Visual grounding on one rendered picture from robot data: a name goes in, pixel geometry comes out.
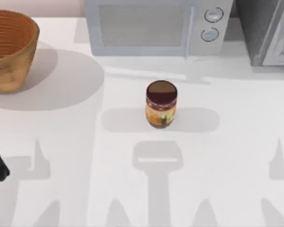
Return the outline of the dark red jar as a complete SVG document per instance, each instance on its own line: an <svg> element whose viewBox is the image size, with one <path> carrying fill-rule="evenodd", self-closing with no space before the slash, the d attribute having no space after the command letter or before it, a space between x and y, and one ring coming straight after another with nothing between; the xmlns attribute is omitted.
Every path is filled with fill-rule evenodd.
<svg viewBox="0 0 284 227"><path fill-rule="evenodd" d="M166 80L156 80L146 88L145 114L149 124L155 128L166 128L174 120L178 91Z"/></svg>

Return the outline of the pale microwave oven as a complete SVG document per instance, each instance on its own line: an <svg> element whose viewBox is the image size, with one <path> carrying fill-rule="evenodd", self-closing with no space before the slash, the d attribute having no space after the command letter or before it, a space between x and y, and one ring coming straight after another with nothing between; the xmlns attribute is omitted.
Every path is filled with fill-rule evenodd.
<svg viewBox="0 0 284 227"><path fill-rule="evenodd" d="M194 8L190 56L216 55L227 30L233 0L84 0L91 50L95 56L185 56L190 8ZM208 9L223 18L205 20ZM205 42L211 27L219 37Z"/></svg>

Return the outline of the microwave knob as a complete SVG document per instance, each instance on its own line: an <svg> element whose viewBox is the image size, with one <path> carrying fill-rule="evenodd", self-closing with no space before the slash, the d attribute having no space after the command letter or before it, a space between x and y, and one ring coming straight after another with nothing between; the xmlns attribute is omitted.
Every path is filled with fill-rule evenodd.
<svg viewBox="0 0 284 227"><path fill-rule="evenodd" d="M208 9L204 14L204 18L209 23L216 23L223 18L223 10L221 8Z"/></svg>
<svg viewBox="0 0 284 227"><path fill-rule="evenodd" d="M216 40L218 37L219 37L219 31L214 27L205 29L201 32L201 38L205 42L212 42Z"/></svg>

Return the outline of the wooden basket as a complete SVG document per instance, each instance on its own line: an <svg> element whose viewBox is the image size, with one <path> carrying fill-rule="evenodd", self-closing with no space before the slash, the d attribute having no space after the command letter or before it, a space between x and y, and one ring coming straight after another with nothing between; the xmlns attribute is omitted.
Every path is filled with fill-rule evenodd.
<svg viewBox="0 0 284 227"><path fill-rule="evenodd" d="M29 16L0 9L0 93L23 87L29 74L40 34Z"/></svg>

